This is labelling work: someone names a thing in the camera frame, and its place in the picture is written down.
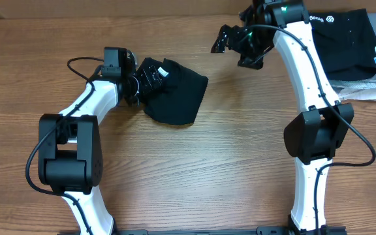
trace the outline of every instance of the black cable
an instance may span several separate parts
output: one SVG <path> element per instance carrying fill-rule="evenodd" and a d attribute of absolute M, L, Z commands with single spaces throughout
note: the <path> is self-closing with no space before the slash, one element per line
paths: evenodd
<path fill-rule="evenodd" d="M 52 191 L 49 191 L 49 190 L 45 190 L 45 189 L 41 189 L 40 187 L 37 187 L 37 185 L 35 185 L 33 183 L 33 181 L 31 180 L 30 178 L 30 166 L 31 166 L 31 161 L 33 160 L 34 156 L 36 155 L 36 152 L 40 149 L 41 145 L 44 143 L 44 141 L 47 140 L 47 138 L 63 123 L 65 122 L 69 117 L 71 117 L 73 115 L 73 113 L 75 113 L 76 111 L 79 110 L 79 108 L 91 97 L 91 95 L 94 93 L 95 91 L 95 86 L 94 84 L 92 83 L 92 81 L 87 78 L 86 76 L 84 76 L 83 74 L 79 73 L 78 71 L 74 70 L 72 67 L 71 67 L 71 62 L 73 61 L 77 61 L 77 60 L 82 60 L 82 59 L 92 59 L 92 60 L 96 60 L 96 61 L 104 61 L 102 59 L 98 59 L 98 58 L 94 58 L 94 57 L 77 57 L 77 58 L 74 58 L 74 59 L 70 59 L 67 63 L 67 66 L 68 68 L 74 72 L 75 74 L 77 74 L 78 76 L 80 76 L 81 78 L 85 79 L 87 81 L 87 83 L 89 83 L 91 85 L 91 91 L 88 93 L 88 95 L 85 96 L 84 99 L 82 99 L 81 102 L 79 102 L 74 109 L 72 109 L 68 114 L 66 114 L 65 116 L 63 116 L 57 123 L 56 125 L 54 125 L 44 136 L 43 138 L 37 143 L 37 145 L 34 147 L 33 151 L 30 153 L 30 156 L 27 160 L 27 164 L 25 165 L 25 178 L 28 182 L 28 184 L 30 185 L 31 188 L 33 188 L 34 190 L 36 190 L 37 192 L 40 192 L 40 193 L 44 193 L 44 194 L 47 194 L 47 195 L 55 195 L 55 196 L 63 196 L 65 198 L 68 198 L 69 200 L 71 200 L 73 202 L 73 205 L 75 205 L 77 208 L 78 208 L 78 211 L 80 213 L 80 215 L 82 216 L 82 221 L 84 222 L 84 225 L 87 229 L 87 233 L 89 233 L 90 235 L 93 235 L 92 231 L 91 231 L 91 227 L 89 226 L 88 224 L 88 221 L 85 217 L 85 213 L 81 207 L 81 205 L 79 204 L 79 201 L 76 200 L 73 196 L 70 196 L 66 193 L 54 193 Z M 93 73 L 93 76 L 96 76 L 100 71 L 101 71 L 101 67 L 102 65 L 99 65 L 96 69 L 95 69 L 95 72 Z"/>
<path fill-rule="evenodd" d="M 316 225 L 316 235 L 319 235 L 319 211 L 317 209 L 317 186 L 319 184 L 319 179 L 320 179 L 320 175 L 322 174 L 322 171 L 325 169 L 325 168 L 328 168 L 330 166 L 352 166 L 352 167 L 361 167 L 361 166 L 369 166 L 371 165 L 375 159 L 376 159 L 376 152 L 375 152 L 375 149 L 373 148 L 372 144 L 368 141 L 367 138 L 365 138 L 364 135 L 362 135 L 358 130 L 356 130 L 350 123 L 348 123 L 337 111 L 336 109 L 329 103 L 329 101 L 327 100 L 326 98 L 326 94 L 324 93 L 323 91 L 323 87 L 321 85 L 321 82 L 320 82 L 320 78 L 319 78 L 319 74 L 317 72 L 317 68 L 316 68 L 316 65 L 314 63 L 314 60 L 313 60 L 313 57 L 311 56 L 310 52 L 308 51 L 308 48 L 307 46 L 305 46 L 305 44 L 298 38 L 296 37 L 294 34 L 284 30 L 284 29 L 281 29 L 281 28 L 278 28 L 278 27 L 275 27 L 275 26 L 272 26 L 272 25 L 251 25 L 251 26 L 248 26 L 246 27 L 247 29 L 248 28 L 266 28 L 266 29 L 272 29 L 272 30 L 278 30 L 278 31 L 281 31 L 285 34 L 287 34 L 288 36 L 292 37 L 301 47 L 302 47 L 302 50 L 305 51 L 305 53 L 307 54 L 309 60 L 310 60 L 310 63 L 311 63 L 311 66 L 313 67 L 313 70 L 314 70 L 314 73 L 315 73 L 315 77 L 316 77 L 316 81 L 317 81 L 317 85 L 319 86 L 319 90 L 320 90 L 320 96 L 322 97 L 323 101 L 326 103 L 326 105 L 329 107 L 329 109 L 331 109 L 331 111 L 333 112 L 333 114 L 341 121 L 343 122 L 344 124 L 346 124 L 346 126 L 348 126 L 348 128 L 357 136 L 359 137 L 365 144 L 366 146 L 369 148 L 369 150 L 371 151 L 371 154 L 372 154 L 372 158 L 371 160 L 369 160 L 368 162 L 366 163 L 330 163 L 330 164 L 326 164 L 322 167 L 320 167 L 320 169 L 317 171 L 317 177 L 316 177 L 316 181 L 315 181 L 315 185 L 314 185 L 314 211 L 315 211 L 315 225 Z"/>

